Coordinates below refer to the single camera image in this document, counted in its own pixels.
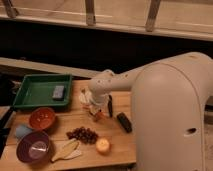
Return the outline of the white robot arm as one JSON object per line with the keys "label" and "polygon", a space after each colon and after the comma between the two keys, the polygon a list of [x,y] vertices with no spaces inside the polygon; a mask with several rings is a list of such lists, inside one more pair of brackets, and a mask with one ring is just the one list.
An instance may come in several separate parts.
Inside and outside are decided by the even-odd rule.
{"label": "white robot arm", "polygon": [[89,82],[99,105],[131,92],[137,171],[205,171],[204,110],[213,96],[213,59],[190,52]]}

